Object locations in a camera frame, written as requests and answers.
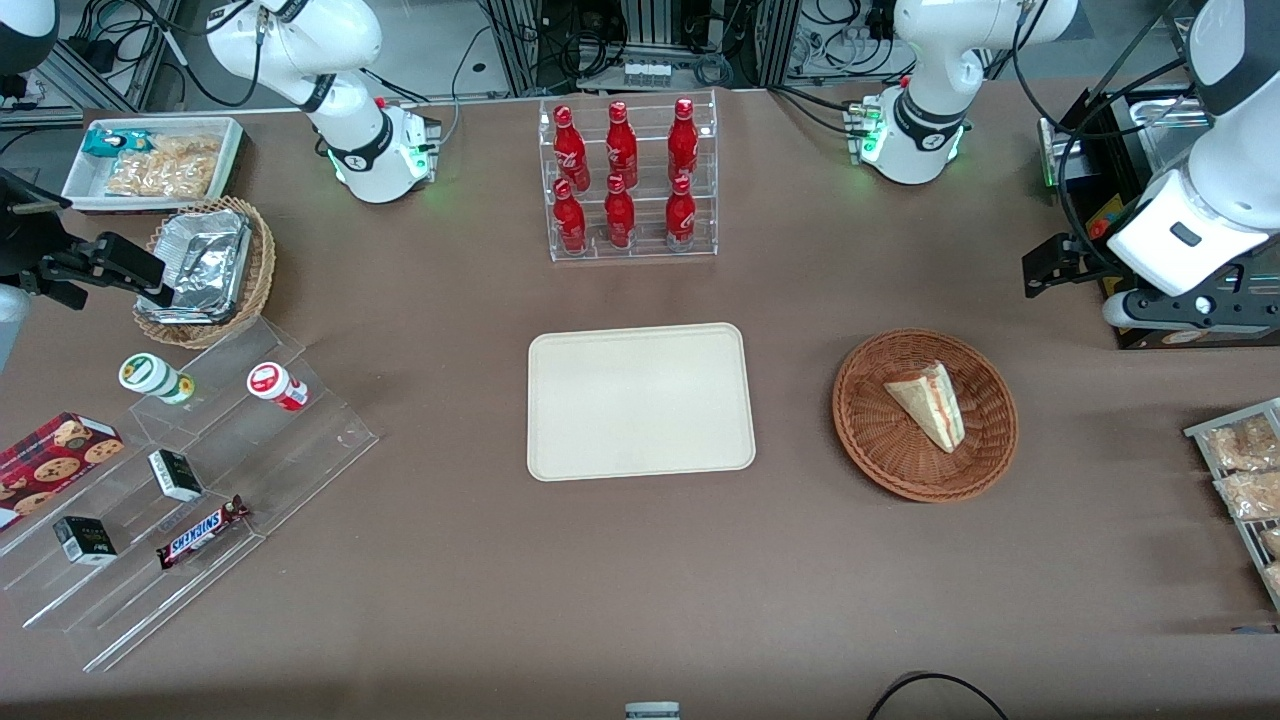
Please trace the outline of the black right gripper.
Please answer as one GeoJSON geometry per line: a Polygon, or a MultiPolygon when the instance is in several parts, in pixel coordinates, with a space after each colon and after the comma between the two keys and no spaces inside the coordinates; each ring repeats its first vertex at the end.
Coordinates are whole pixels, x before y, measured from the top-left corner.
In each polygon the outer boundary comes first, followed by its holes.
{"type": "MultiPolygon", "coordinates": [[[[81,311],[87,304],[87,291],[40,270],[47,255],[67,251],[76,242],[59,217],[68,208],[70,200],[1,170],[3,283],[81,311]]],[[[165,261],[118,233],[97,236],[92,264],[97,268],[96,277],[109,286],[152,297],[168,296],[165,261]]]]}

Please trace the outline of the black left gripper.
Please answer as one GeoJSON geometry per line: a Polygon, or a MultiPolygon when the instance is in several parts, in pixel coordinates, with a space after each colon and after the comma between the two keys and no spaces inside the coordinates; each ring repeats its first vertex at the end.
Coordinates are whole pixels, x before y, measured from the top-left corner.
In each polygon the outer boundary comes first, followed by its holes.
{"type": "Polygon", "coordinates": [[[1114,263],[1091,238],[1053,234],[1044,250],[1032,250],[1021,258],[1023,292],[1036,299],[1061,284],[1083,284],[1114,274],[1114,263]]]}

